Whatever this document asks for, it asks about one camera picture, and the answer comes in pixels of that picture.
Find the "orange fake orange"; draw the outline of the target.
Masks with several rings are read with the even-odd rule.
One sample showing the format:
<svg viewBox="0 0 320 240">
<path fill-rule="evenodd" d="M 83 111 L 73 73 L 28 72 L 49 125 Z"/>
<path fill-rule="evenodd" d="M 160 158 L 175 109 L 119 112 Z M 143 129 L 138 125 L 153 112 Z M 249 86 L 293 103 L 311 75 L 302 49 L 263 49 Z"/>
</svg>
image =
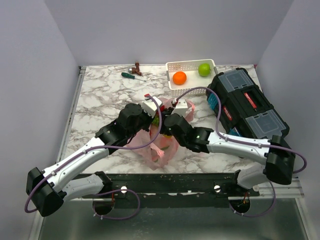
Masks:
<svg viewBox="0 0 320 240">
<path fill-rule="evenodd" d="M 172 81 L 176 85 L 183 85 L 187 81 L 187 75 L 183 71 L 178 71 L 172 76 Z"/>
</svg>

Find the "green fake apple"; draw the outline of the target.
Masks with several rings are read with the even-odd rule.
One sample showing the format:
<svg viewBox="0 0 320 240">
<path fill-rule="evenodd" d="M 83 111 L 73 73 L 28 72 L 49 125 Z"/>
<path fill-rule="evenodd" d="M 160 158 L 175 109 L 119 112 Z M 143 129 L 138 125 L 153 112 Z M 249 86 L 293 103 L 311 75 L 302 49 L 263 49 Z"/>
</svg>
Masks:
<svg viewBox="0 0 320 240">
<path fill-rule="evenodd" d="M 202 63 L 198 66 L 198 74 L 201 77 L 207 77 L 211 74 L 211 66 L 208 63 Z"/>
</svg>

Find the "brown metal faucet valve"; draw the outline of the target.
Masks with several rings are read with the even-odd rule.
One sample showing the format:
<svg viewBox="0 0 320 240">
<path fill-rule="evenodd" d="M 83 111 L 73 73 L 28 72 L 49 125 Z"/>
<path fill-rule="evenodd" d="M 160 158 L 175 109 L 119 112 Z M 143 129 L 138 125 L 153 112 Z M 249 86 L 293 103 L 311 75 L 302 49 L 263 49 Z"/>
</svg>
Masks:
<svg viewBox="0 0 320 240">
<path fill-rule="evenodd" d="M 138 76 L 142 76 L 142 73 L 140 71 L 140 63 L 136 61 L 134 66 L 128 69 L 128 72 L 132 75 L 136 74 Z"/>
</svg>

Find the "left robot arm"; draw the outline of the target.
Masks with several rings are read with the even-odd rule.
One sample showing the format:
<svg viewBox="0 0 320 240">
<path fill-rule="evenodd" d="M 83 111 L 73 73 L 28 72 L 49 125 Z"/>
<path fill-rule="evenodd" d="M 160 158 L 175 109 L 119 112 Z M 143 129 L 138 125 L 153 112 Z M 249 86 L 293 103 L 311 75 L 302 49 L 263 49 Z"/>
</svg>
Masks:
<svg viewBox="0 0 320 240">
<path fill-rule="evenodd" d="M 129 103 L 111 123 L 103 126 L 83 147 L 60 162 L 27 174 L 24 210 L 32 213 L 29 204 L 43 217 L 48 217 L 69 200 L 85 197 L 113 197 L 118 192 L 126 193 L 125 187 L 116 187 L 102 171 L 87 177 L 77 176 L 85 169 L 112 155 L 117 150 L 127 150 L 128 144 L 141 130 L 147 131 L 154 118 L 161 116 L 162 102 L 148 98 L 142 104 Z"/>
</svg>

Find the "white perforated plastic basket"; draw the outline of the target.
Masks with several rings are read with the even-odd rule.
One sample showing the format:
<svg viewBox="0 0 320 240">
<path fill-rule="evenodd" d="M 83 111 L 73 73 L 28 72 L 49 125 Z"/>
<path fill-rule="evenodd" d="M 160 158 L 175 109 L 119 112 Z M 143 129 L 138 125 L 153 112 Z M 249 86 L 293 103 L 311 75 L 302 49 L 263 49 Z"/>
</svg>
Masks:
<svg viewBox="0 0 320 240">
<path fill-rule="evenodd" d="M 198 72 L 201 64 L 209 65 L 209 74 L 201 76 Z M 211 84 L 217 73 L 216 64 L 213 59 L 198 59 L 189 61 L 172 61 L 165 64 L 168 86 L 172 97 L 178 97 L 185 91 L 195 87 L 207 87 Z M 184 84 L 175 84 L 173 76 L 177 72 L 186 74 L 186 82 Z"/>
</svg>

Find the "green fruit with black trim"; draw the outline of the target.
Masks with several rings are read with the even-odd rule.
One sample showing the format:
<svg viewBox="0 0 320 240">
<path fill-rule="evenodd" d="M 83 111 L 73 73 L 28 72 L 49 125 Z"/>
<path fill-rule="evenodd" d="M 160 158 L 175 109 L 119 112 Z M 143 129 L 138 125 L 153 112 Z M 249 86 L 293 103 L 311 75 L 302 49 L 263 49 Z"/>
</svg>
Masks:
<svg viewBox="0 0 320 240">
<path fill-rule="evenodd" d="M 158 115 L 155 116 L 155 118 L 152 121 L 152 125 L 158 127 L 160 124 L 160 117 Z"/>
</svg>

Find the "green handled screwdriver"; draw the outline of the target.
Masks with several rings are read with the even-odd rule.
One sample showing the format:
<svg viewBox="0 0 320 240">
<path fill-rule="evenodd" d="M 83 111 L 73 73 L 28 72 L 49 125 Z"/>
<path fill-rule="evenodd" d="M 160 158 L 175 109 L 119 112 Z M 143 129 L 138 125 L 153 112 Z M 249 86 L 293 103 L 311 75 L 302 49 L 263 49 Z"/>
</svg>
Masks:
<svg viewBox="0 0 320 240">
<path fill-rule="evenodd" d="M 137 78 L 136 76 L 134 76 L 134 75 L 132 75 L 130 73 L 127 73 L 127 72 L 122 72 L 121 76 L 126 78 L 126 79 L 132 79 L 132 80 L 138 80 L 138 81 L 146 82 L 146 80 Z"/>
</svg>

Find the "yellow fake lemon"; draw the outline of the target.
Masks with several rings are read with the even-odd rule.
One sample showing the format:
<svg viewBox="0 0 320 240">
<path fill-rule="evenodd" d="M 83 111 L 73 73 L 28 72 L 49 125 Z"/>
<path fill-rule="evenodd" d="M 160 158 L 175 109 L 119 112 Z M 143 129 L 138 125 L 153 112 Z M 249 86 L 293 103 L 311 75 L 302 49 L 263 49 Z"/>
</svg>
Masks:
<svg viewBox="0 0 320 240">
<path fill-rule="evenodd" d="M 166 134 L 162 134 L 163 137 L 170 139 L 172 137 L 172 135 L 166 135 Z"/>
</svg>

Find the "pink plastic bag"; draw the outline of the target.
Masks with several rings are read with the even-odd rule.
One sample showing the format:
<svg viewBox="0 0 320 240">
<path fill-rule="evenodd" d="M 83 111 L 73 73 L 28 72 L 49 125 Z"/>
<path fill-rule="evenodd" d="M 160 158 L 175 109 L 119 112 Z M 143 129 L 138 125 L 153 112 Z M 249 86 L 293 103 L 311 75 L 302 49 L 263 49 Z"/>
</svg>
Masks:
<svg viewBox="0 0 320 240">
<path fill-rule="evenodd" d="M 171 110 L 172 100 L 174 98 L 159 98 L 162 101 L 161 113 L 164 114 L 165 111 Z M 186 116 L 184 117 L 187 122 L 191 122 L 194 119 L 195 105 L 192 101 L 186 100 L 188 105 L 188 110 Z M 149 132 L 145 130 L 140 130 L 134 137 L 133 140 L 129 140 L 126 147 L 138 147 L 149 143 L 158 131 L 158 127 L 151 125 Z M 144 163 L 152 170 L 163 168 L 169 163 L 169 161 L 175 156 L 179 143 L 172 136 L 171 138 L 166 138 L 159 134 L 156 139 L 144 148 L 133 149 L 132 151 L 140 155 L 144 159 Z"/>
</svg>

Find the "black plastic toolbox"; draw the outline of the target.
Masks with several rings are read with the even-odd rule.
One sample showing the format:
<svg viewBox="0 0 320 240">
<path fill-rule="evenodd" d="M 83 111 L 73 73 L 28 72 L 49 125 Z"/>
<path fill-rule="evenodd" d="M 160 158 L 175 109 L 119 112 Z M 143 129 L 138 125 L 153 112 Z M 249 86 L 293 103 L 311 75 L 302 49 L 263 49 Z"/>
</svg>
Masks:
<svg viewBox="0 0 320 240">
<path fill-rule="evenodd" d="M 208 105 L 216 114 L 217 98 L 221 102 L 219 121 L 227 134 L 252 139 L 288 135 L 290 127 L 245 68 L 221 72 L 207 87 L 216 93 L 206 91 Z"/>
</svg>

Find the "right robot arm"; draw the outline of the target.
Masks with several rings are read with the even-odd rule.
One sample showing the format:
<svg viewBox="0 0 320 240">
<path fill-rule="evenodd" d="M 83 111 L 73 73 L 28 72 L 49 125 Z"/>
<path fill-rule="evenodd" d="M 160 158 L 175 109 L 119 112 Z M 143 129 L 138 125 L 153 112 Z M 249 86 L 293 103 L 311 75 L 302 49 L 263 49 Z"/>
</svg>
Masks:
<svg viewBox="0 0 320 240">
<path fill-rule="evenodd" d="M 271 139 L 228 135 L 211 128 L 192 127 L 177 113 L 165 116 L 162 126 L 180 146 L 193 152 L 227 154 L 254 161 L 252 167 L 235 172 L 230 191 L 236 196 L 267 181 L 279 185 L 292 182 L 296 155 L 278 135 Z"/>
</svg>

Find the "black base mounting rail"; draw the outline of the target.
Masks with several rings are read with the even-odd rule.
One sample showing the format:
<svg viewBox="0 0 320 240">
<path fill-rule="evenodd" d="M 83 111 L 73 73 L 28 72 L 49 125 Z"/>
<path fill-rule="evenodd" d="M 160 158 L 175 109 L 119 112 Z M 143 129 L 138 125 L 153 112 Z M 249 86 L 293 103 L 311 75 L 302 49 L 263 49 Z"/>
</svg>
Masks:
<svg viewBox="0 0 320 240">
<path fill-rule="evenodd" d="M 232 173 L 113 174 L 103 178 L 105 199 L 116 208 L 229 207 L 229 197 L 242 200 L 259 193 L 238 186 Z"/>
</svg>

